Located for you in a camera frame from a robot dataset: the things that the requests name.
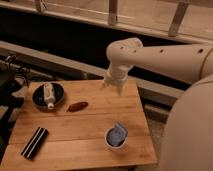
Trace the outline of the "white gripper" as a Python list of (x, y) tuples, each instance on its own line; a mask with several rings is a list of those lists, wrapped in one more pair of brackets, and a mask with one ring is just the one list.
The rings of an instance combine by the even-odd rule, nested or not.
[(118, 95), (122, 96), (123, 85), (128, 78), (128, 72), (128, 66), (110, 64), (106, 71), (104, 82), (101, 85), (101, 89), (106, 88), (107, 85), (116, 86), (118, 87)]

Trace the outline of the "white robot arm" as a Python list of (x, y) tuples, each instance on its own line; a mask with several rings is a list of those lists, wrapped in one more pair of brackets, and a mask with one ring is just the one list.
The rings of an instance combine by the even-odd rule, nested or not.
[(156, 171), (213, 171), (213, 44), (145, 46), (136, 37), (106, 47), (104, 82), (123, 86), (142, 68), (183, 89), (168, 116)]

